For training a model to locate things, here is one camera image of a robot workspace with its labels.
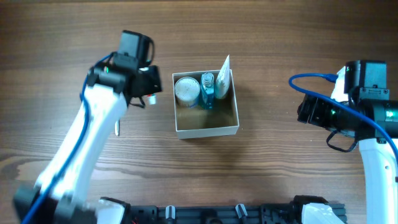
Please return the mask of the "green red toothpaste tube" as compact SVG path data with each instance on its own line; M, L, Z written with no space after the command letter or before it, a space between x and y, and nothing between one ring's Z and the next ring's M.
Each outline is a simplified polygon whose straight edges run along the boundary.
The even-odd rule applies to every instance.
M148 101L148 104L150 104L150 105L156 105L157 104L156 94L147 95L147 101Z

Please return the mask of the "cotton swab jar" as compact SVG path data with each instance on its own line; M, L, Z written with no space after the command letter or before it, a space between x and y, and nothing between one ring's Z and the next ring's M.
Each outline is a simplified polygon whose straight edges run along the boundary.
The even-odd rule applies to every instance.
M192 108L198 104L200 84L192 77L182 77L174 85L174 93L180 106Z

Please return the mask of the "blue toothbrush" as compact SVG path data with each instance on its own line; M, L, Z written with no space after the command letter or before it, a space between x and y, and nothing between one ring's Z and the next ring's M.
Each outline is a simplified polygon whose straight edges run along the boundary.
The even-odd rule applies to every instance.
M117 120L114 125L114 133L116 136L120 136L120 120Z

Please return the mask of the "blue mouthwash bottle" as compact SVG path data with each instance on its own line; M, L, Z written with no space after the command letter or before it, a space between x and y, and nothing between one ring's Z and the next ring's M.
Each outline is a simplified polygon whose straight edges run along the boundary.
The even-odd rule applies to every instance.
M211 110L214 102L214 75L206 72L201 75L201 103L204 109Z

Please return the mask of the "white cream tube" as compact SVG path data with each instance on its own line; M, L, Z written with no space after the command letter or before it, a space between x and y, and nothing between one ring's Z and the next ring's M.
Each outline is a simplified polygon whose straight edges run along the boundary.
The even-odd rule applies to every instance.
M230 59L228 55L215 81L216 99L221 100L226 98L226 95L229 90L229 84L230 84Z

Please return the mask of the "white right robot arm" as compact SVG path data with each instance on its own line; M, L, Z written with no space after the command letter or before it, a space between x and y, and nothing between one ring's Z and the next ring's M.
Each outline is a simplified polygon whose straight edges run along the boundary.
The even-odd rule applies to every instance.
M347 62L337 73L318 77L334 83L331 96L289 85L303 93L298 121L324 128L327 140L341 134L353 138L347 150L358 148L366 187L366 221L397 223L397 102L390 100L387 64L380 60Z

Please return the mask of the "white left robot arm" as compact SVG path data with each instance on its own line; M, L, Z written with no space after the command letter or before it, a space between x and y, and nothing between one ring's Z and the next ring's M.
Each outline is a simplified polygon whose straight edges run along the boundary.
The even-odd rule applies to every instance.
M154 41L124 30L119 48L88 70L81 106L65 139L35 185L21 186L13 198L21 223L128 223L130 205L102 198L87 203L96 161L131 100L162 91L159 69L152 64Z

